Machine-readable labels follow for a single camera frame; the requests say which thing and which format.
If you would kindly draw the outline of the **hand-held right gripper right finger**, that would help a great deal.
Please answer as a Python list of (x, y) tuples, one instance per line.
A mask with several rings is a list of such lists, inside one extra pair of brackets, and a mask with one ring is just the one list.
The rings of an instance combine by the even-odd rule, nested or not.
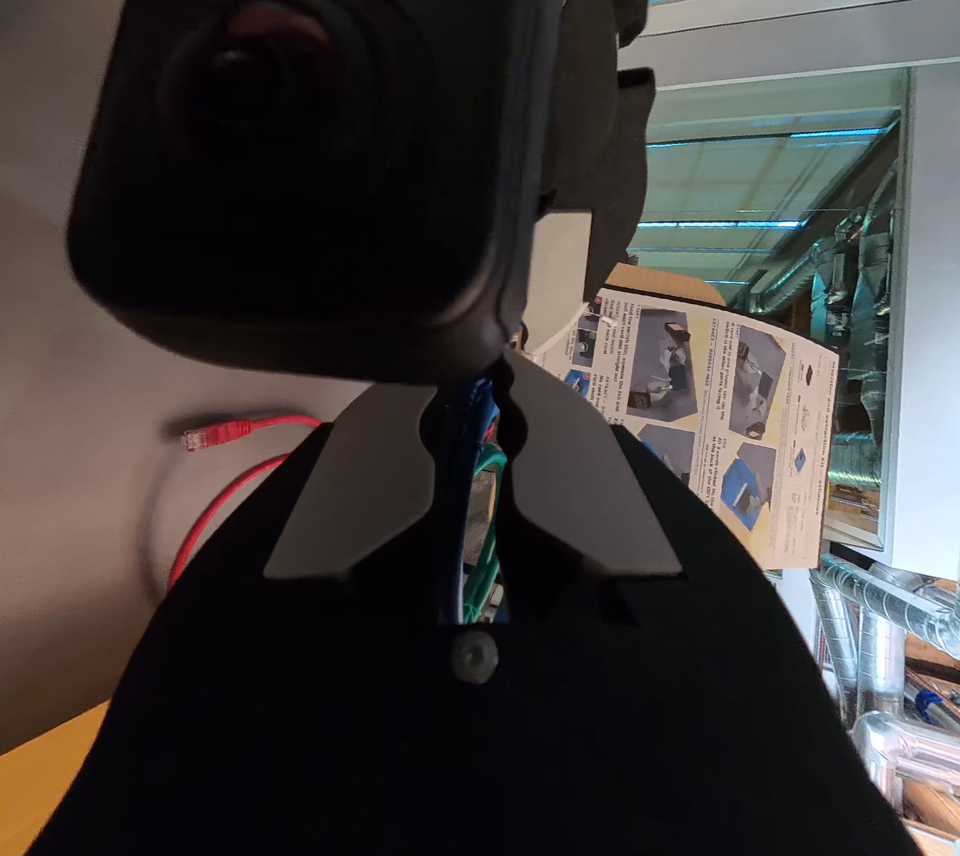
[(610, 575), (678, 577), (681, 563), (612, 427), (515, 351), (503, 356), (501, 440), (519, 514)]

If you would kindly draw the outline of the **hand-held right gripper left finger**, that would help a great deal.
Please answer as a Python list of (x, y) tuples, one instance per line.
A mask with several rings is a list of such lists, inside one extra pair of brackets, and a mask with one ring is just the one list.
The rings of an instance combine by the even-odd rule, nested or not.
[(372, 384), (335, 419), (263, 571), (338, 577), (421, 520), (435, 459), (421, 424), (437, 387)]

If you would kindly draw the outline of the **yellow plastic bin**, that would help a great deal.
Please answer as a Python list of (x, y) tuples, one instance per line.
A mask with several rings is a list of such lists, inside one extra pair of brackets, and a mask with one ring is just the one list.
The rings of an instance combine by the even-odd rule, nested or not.
[(106, 701), (1, 756), (1, 801), (60, 798), (76, 777), (111, 706)]

